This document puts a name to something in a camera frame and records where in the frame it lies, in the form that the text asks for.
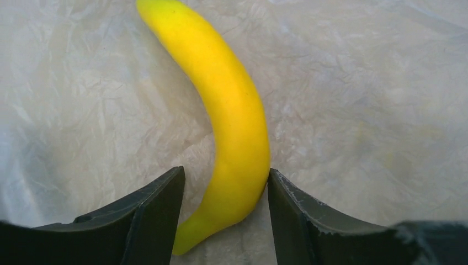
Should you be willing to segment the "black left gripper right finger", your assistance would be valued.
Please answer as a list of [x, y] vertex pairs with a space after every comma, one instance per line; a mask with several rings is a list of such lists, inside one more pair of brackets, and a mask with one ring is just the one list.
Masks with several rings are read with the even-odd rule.
[[375, 225], [312, 197], [276, 169], [268, 203], [279, 264], [467, 263], [465, 221]]

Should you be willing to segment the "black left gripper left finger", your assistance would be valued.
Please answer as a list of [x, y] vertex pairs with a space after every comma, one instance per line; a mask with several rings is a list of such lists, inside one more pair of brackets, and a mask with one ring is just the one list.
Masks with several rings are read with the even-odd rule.
[[69, 224], [1, 222], [1, 263], [169, 264], [184, 185], [177, 166]]

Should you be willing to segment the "yellow fake fruit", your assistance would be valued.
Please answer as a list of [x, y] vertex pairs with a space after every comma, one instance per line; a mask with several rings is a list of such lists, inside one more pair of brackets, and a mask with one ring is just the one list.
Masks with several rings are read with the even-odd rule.
[[214, 133], [211, 179], [175, 233], [172, 253], [181, 256], [256, 207], [270, 171], [267, 121], [247, 70], [205, 18], [181, 1], [137, 1], [136, 9], [194, 85]]

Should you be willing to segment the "translucent printed plastic bag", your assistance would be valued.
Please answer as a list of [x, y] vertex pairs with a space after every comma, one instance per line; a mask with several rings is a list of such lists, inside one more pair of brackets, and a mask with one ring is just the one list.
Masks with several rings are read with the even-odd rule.
[[[467, 222], [466, 1], [187, 1], [252, 76], [272, 168], [379, 226]], [[214, 162], [203, 104], [134, 1], [1, 2], [1, 222], [69, 224]], [[169, 264], [279, 264], [268, 189]]]

